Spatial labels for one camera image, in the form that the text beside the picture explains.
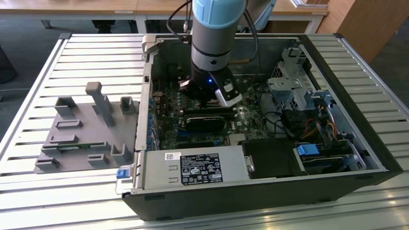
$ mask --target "red wire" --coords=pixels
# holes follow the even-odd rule
[[[308,119],[307,122],[305,122],[305,130],[304,130],[305,133],[307,133],[307,130],[308,130],[308,123],[309,123],[311,121],[313,121],[313,119]]]

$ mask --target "wooden cabinet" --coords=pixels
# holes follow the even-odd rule
[[[319,33],[341,33],[371,62],[409,16],[409,0],[331,0]]]

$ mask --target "motherboard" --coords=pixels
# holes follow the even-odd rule
[[[155,89],[161,150],[231,146],[269,137],[253,89],[231,108],[220,107],[216,100],[203,107],[179,91],[176,81],[157,82]]]

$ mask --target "cable connector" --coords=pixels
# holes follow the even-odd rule
[[[185,23],[184,23],[184,33],[188,32],[188,29],[189,29],[189,22],[185,21]]]

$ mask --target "white cable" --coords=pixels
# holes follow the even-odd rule
[[[31,90],[31,88],[27,88],[27,89],[10,89],[10,90],[0,90],[0,92],[3,92],[3,91],[15,91],[15,90]]]

